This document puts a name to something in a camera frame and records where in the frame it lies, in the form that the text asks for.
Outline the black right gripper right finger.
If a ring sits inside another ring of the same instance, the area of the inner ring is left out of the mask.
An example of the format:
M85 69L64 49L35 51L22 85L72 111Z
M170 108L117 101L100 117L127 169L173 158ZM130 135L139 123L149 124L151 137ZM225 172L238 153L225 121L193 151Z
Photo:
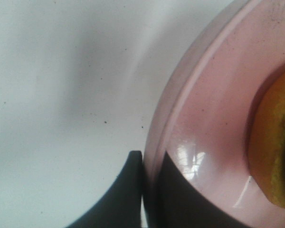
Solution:
M157 182L156 212L159 228L224 227L222 211L189 184L167 153Z

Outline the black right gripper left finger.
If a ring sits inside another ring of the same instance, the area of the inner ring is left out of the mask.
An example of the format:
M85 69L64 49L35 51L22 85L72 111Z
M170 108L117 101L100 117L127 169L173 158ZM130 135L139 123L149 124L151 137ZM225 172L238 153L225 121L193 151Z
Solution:
M131 151L103 197L69 228L140 228L143 190L140 151Z

